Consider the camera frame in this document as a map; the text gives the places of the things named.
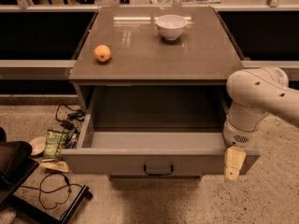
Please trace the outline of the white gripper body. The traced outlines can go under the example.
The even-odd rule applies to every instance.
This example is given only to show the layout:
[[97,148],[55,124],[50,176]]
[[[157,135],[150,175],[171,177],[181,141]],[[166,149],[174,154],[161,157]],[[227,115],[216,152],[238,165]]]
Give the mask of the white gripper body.
[[259,119],[232,119],[227,117],[223,138],[228,146],[252,147],[255,144],[261,121]]

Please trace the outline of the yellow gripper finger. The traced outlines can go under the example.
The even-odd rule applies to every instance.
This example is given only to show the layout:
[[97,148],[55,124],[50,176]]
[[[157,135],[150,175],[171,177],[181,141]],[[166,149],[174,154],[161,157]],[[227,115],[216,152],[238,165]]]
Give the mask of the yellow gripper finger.
[[246,151],[242,147],[229,147],[225,150],[224,177],[226,180],[237,180],[246,156]]

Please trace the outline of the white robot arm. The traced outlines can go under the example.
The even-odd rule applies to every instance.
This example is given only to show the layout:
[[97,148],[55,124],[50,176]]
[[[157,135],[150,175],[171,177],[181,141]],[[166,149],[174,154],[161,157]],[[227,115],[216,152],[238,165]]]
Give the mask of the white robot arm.
[[226,90],[232,104],[223,127],[226,180],[239,177],[248,156],[246,147],[254,143],[268,114],[299,127],[299,91],[288,85],[288,76],[277,67],[239,70],[228,77]]

